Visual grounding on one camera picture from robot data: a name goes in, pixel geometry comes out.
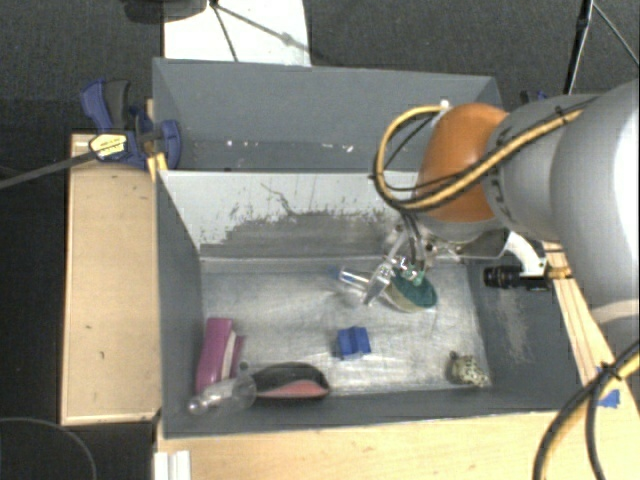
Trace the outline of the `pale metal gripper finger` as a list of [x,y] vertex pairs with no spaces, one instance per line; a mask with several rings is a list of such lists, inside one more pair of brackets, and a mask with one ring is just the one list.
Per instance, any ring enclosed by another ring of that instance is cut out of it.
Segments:
[[362,299],[373,298],[373,282],[369,276],[341,268],[338,272],[338,280],[356,290]]
[[378,299],[391,284],[395,274],[396,263],[393,259],[385,258],[374,270],[367,282],[362,302],[369,306]]

